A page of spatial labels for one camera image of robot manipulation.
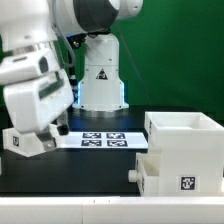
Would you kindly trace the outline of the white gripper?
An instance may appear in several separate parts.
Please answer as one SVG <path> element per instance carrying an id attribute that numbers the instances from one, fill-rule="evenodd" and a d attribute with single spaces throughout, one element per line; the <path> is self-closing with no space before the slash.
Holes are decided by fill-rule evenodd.
<path id="1" fill-rule="evenodd" d="M 5 104 L 19 133 L 41 132 L 55 119 L 60 135 L 69 133 L 68 113 L 73 93 L 64 69 L 36 80 L 8 85 L 3 89 Z M 49 131 L 37 134 L 46 152 L 56 149 Z"/>

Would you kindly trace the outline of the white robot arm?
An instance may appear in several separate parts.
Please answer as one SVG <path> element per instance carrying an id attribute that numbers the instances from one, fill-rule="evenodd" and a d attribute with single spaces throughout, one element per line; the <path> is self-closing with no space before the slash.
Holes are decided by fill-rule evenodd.
<path id="1" fill-rule="evenodd" d="M 13 126 L 3 147 L 30 157 L 69 133 L 69 107 L 116 113 L 128 107 L 111 25 L 143 0 L 0 0 L 0 85 Z"/>

